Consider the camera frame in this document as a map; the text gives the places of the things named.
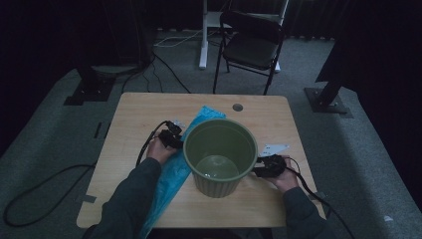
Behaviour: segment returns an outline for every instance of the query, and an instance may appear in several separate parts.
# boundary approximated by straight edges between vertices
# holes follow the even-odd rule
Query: chair leg
[[[220,61],[221,61],[222,50],[223,50],[223,43],[220,44],[220,49],[218,51],[217,67],[215,69],[214,86],[212,88],[212,94],[215,94],[215,89],[217,88],[217,78],[218,78],[218,72],[220,71]]]
[[[229,61],[227,61],[227,60],[226,60],[226,68],[227,68],[227,72],[230,73]]]
[[[268,76],[267,84],[265,85],[264,96],[267,95],[268,87],[270,86],[271,82],[273,81],[273,76],[274,76],[275,68],[276,68],[276,64],[273,64],[273,66],[270,69],[270,75]]]

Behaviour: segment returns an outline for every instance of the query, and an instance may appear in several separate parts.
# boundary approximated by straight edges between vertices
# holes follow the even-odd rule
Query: person's right hand
[[[171,146],[165,147],[162,141],[158,137],[158,132],[155,134],[155,138],[149,143],[146,157],[152,157],[163,165],[167,159],[177,151],[176,148]]]
[[[291,160],[289,158],[285,158],[285,162],[287,167],[292,168]],[[267,177],[265,179],[272,182],[283,193],[294,187],[299,187],[296,175],[287,169],[278,177]]]

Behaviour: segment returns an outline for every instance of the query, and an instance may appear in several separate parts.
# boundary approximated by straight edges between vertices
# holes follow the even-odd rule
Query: plastic bag
[[[198,112],[196,118],[192,121],[186,132],[183,134],[182,139],[189,134],[189,132],[199,123],[211,119],[224,119],[225,114],[215,111],[214,109],[204,106]],[[158,179],[155,196],[152,201],[151,209],[149,210],[146,221],[142,226],[139,237],[146,239],[149,232],[152,230],[153,225],[167,208],[170,201],[174,198],[180,187],[183,185],[186,178],[191,172],[186,163],[183,150],[178,150],[175,154],[167,160],[162,167],[161,176]]]

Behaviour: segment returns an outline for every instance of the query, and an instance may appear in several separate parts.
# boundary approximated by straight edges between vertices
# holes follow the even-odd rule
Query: wooden table
[[[242,105],[243,110],[235,112],[234,104]],[[121,96],[87,191],[87,196],[96,200],[83,202],[78,226],[87,228],[100,222],[102,205],[134,169],[142,145],[159,123],[179,120],[189,126],[204,105],[247,127],[256,138],[259,151],[265,144],[289,144],[283,154],[298,161],[310,189],[317,191],[286,98],[126,93]],[[316,206],[323,216],[321,205]],[[189,175],[155,228],[282,227],[286,226],[285,215],[282,194],[253,172],[223,198],[203,195]]]

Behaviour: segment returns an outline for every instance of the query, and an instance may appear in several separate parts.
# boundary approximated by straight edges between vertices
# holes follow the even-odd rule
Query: black stand base
[[[322,106],[319,104],[318,100],[322,89],[304,88],[304,90],[315,113],[339,114],[342,118],[353,119],[350,109],[343,105],[339,96],[336,96],[329,106]]]
[[[84,102],[106,102],[114,85],[115,78],[100,78],[101,83],[95,90],[87,91],[80,82],[74,94],[67,97],[64,106],[81,106]]]

